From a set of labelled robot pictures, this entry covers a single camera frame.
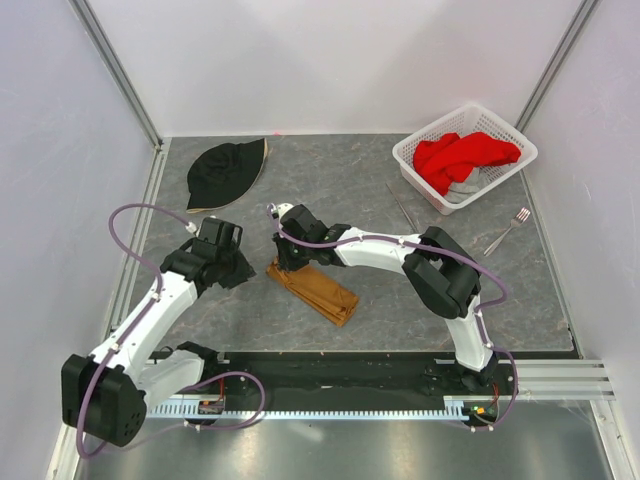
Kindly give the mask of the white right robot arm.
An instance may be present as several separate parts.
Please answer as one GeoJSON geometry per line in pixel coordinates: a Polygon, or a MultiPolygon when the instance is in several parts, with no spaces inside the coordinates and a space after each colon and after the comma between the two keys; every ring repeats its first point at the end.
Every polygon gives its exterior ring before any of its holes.
{"type": "Polygon", "coordinates": [[[477,394],[493,383],[496,356],[480,310],[482,272],[444,230],[430,227],[402,236],[347,224],[328,227],[302,204],[271,204],[267,212],[275,227],[280,269],[295,272],[316,262],[404,276],[423,305],[445,321],[460,365],[460,386],[477,394]]]}

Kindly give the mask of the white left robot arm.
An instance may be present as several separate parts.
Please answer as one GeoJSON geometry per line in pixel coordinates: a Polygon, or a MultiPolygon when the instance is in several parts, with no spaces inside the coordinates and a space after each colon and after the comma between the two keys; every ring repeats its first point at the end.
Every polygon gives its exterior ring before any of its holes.
{"type": "Polygon", "coordinates": [[[218,385],[218,367],[198,346],[178,350],[158,365],[148,362],[207,289],[232,289],[255,274],[240,248],[241,226],[208,217],[194,231],[163,260],[152,286],[118,329],[89,355],[73,354],[63,364],[62,419],[75,428],[78,448],[87,435],[124,447],[149,410],[189,386],[208,393],[218,385]]]}

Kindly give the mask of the orange cloth napkin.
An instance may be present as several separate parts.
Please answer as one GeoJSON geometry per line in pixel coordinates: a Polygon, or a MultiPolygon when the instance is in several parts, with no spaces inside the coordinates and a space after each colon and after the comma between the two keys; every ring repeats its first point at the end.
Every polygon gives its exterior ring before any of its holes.
{"type": "Polygon", "coordinates": [[[356,294],[311,265],[288,272],[278,266],[275,258],[266,273],[337,327],[352,318],[359,304],[356,294]]]}

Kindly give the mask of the white plastic basket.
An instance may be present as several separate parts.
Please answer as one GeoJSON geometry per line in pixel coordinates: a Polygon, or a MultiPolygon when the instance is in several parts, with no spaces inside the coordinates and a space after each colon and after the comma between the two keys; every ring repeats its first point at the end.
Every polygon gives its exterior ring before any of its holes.
{"type": "Polygon", "coordinates": [[[469,206],[538,156],[497,114],[467,104],[397,143],[402,176],[441,214],[469,206]]]}

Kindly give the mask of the silver knife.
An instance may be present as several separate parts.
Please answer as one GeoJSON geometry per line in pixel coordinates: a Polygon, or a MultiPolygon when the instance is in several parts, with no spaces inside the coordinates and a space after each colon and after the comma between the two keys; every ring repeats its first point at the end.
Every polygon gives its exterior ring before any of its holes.
{"type": "Polygon", "coordinates": [[[415,224],[414,220],[410,216],[409,212],[404,207],[404,205],[401,202],[399,196],[396,194],[396,192],[393,190],[393,188],[391,187],[391,185],[388,182],[385,182],[385,185],[386,185],[389,193],[394,198],[396,204],[398,205],[400,211],[402,212],[402,214],[405,217],[406,221],[408,222],[409,226],[411,227],[412,232],[413,233],[418,233],[417,225],[415,224]]]}

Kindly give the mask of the silver fork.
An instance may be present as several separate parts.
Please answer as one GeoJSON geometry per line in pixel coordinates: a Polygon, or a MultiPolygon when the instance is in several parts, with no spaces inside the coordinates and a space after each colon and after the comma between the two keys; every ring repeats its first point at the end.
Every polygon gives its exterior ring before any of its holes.
{"type": "Polygon", "coordinates": [[[511,220],[509,226],[502,232],[483,252],[484,256],[491,255],[504,241],[507,235],[514,229],[520,227],[530,216],[529,209],[523,207],[511,220]]]}

